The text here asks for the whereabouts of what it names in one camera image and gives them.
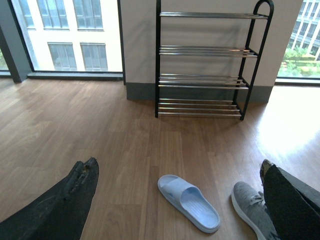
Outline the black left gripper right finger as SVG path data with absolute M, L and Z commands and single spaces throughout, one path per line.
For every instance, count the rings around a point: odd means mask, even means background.
M 320 192 L 268 159 L 260 179 L 270 218 L 282 240 L 320 238 Z

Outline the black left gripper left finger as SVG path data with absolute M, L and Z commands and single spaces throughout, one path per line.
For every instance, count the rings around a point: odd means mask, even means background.
M 79 240 L 99 179 L 94 157 L 0 223 L 2 240 Z

